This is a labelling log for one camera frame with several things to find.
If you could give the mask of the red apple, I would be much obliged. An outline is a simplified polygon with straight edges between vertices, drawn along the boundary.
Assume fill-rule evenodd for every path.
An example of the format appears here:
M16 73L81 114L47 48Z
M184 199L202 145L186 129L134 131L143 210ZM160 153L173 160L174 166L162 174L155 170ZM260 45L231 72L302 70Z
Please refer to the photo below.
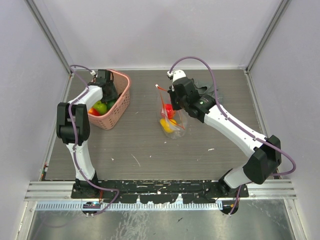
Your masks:
M164 109L165 109L165 112L166 112L166 116L169 119L173 119L175 114L176 114L176 111L173 109L172 105L170 103L166 103L164 105Z

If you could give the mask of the green apple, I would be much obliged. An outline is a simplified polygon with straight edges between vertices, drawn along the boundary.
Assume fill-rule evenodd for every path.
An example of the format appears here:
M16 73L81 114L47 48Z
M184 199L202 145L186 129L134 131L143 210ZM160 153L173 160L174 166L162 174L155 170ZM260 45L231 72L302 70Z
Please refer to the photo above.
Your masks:
M102 116L108 112L107 105L100 100L93 105L93 109L96 111L97 116Z

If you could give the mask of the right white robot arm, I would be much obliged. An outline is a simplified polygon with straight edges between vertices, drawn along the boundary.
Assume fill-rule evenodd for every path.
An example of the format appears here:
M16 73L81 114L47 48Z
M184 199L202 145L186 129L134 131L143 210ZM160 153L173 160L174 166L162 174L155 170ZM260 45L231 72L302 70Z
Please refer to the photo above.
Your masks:
M280 140L274 135L266 137L238 119L231 120L222 113L222 105L208 94L200 95L188 77L171 76L170 80L172 85L168 93L174 110L185 110L190 117L218 130L248 157L246 163L230 169L219 179L220 193L231 197L241 185L263 184L282 162L277 151L281 147Z

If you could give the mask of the yellow pear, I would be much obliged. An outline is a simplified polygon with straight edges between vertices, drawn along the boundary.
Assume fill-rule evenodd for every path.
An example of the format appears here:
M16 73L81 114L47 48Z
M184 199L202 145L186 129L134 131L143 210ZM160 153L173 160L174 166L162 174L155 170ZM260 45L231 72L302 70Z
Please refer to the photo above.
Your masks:
M177 122L174 119L162 118L160 120L160 125L162 126L163 130L168 134L171 134L177 131L177 128L176 128Z

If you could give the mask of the clear zip top bag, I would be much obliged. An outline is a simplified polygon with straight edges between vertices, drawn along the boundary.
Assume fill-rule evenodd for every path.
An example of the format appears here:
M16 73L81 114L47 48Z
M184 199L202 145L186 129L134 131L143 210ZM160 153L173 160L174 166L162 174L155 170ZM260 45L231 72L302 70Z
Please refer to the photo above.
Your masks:
M156 117L163 133L170 139L176 140L185 135L188 118L183 110L174 110L169 93L158 84L155 85Z

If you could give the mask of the pink plastic basket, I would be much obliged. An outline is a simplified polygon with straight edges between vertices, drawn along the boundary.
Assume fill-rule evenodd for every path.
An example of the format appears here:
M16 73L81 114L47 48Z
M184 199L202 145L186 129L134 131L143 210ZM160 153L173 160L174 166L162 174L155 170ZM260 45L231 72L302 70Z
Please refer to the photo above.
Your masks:
M99 79L113 80L118 98L114 106L106 114L94 116L88 113L88 119L91 124L104 130L110 130L116 125L130 104L131 79L126 74L113 69L99 69L97 83Z

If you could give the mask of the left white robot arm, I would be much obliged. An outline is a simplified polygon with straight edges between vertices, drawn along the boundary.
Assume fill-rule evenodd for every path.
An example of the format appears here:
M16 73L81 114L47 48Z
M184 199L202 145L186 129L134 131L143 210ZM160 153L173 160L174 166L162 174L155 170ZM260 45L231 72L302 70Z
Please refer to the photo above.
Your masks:
M105 189L99 185L88 148L91 132L88 110L98 101L106 102L117 91L112 71L99 69L89 72L93 79L89 83L82 81L84 90L74 99L57 105L56 135L72 157L75 167L73 190L85 198L101 198Z

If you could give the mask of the dark green avocado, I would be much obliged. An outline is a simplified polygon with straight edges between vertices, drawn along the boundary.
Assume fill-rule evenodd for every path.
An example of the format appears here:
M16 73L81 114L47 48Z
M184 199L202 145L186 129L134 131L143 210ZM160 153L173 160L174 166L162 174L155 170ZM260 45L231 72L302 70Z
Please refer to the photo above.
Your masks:
M110 100L106 103L106 107L107 107L107 110L109 111L114 105L115 103L117 102L116 99L113 99L113 100Z

